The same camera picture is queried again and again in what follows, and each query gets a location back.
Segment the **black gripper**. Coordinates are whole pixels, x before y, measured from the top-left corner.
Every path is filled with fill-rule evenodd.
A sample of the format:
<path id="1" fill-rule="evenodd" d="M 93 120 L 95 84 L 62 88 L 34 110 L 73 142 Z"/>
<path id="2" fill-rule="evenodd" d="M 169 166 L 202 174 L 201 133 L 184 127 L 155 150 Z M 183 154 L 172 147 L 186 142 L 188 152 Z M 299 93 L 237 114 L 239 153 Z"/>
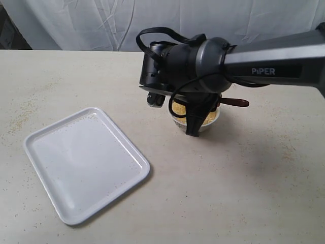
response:
<path id="1" fill-rule="evenodd" d="M 149 49 L 161 56 L 161 54 L 165 53 L 165 50 L 169 50 L 175 45 L 176 43 L 172 42 L 151 42 Z M 163 65 L 156 62 L 148 54 L 144 54 L 139 87 L 149 92 L 150 96 L 171 96 L 176 89 L 174 85 L 167 81 Z M 199 130 L 211 108 L 211 103 L 188 103 L 185 105 L 186 135 L 199 136 Z"/>

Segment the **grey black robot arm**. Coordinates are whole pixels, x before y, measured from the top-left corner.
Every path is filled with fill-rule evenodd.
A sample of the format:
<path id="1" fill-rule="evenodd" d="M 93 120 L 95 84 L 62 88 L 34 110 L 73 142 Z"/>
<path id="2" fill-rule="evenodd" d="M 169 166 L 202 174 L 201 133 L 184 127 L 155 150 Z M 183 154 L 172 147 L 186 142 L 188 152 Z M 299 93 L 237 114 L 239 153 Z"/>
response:
<path id="1" fill-rule="evenodd" d="M 144 29 L 140 35 L 159 33 L 171 41 L 154 41 L 144 52 L 140 88 L 147 102 L 161 107 L 166 97 L 185 106 L 186 134 L 197 137 L 208 114 L 220 104 L 247 107 L 222 93 L 232 84 L 258 88 L 275 85 L 309 86 L 324 93 L 324 30 L 317 28 L 280 38 L 232 45 L 204 34 L 186 38 L 167 27 Z"/>

